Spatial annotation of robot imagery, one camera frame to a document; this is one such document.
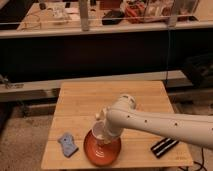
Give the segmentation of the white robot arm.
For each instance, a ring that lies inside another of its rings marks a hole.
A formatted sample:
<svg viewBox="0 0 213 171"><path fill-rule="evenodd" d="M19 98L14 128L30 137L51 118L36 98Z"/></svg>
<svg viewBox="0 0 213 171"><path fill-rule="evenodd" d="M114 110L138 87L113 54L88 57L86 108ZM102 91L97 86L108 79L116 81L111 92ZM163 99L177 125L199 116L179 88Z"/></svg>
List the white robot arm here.
<svg viewBox="0 0 213 171"><path fill-rule="evenodd" d="M101 131L104 140L115 140L124 129L133 129L213 150L213 116L143 112L135 107L128 94L108 107Z"/></svg>

